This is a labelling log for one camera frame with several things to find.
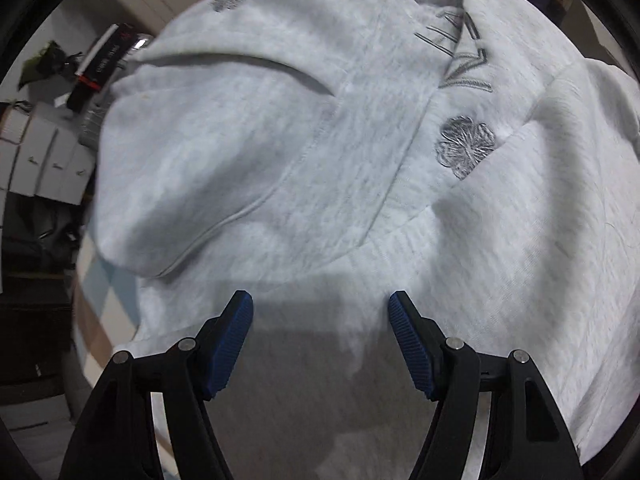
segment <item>light gray hoodie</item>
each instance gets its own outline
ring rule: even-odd
[[[98,248],[140,277],[135,355],[254,297],[209,405],[237,480],[408,478],[433,405],[395,290],[477,351],[529,351],[583,462],[615,432],[640,392],[628,76],[525,0],[203,0],[138,60]]]

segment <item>blue rubber fingertip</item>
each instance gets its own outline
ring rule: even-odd
[[[388,312],[391,327],[415,387],[424,392],[427,397],[433,397],[435,382],[431,357],[421,343],[420,337],[396,293],[389,298]]]
[[[229,382],[253,319],[254,302],[251,295],[244,292],[238,309],[234,312],[225,332],[220,336],[210,359],[210,373],[207,374],[209,380],[205,385],[205,391],[212,398]]]

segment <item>heather gray fabric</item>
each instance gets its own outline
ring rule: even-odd
[[[478,351],[527,349],[583,462],[615,432],[640,392],[620,70],[525,0],[204,0],[138,60],[98,248],[140,276],[135,355],[254,297],[208,407],[238,480],[408,478],[433,406],[386,320],[401,289]]]

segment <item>white wall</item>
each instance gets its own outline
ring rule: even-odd
[[[50,40],[56,41],[69,55],[86,53],[109,25],[105,19],[86,8],[81,0],[64,0],[40,25],[0,83],[0,101],[27,99],[32,103],[51,103],[58,95],[68,92],[71,85],[60,76],[32,83],[18,92],[22,64],[36,55]]]

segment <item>metal screw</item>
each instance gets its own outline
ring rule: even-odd
[[[524,350],[516,350],[513,352],[513,358],[519,363],[526,363],[529,360],[529,354]]]
[[[452,350],[460,350],[465,345],[465,342],[459,337],[447,337],[445,343]]]
[[[127,359],[129,359],[129,352],[125,350],[120,350],[119,352],[116,352],[111,358],[111,360],[117,365],[121,365],[122,363],[126,362]]]
[[[196,340],[193,337],[185,337],[178,342],[178,348],[183,352],[188,352],[196,348]]]

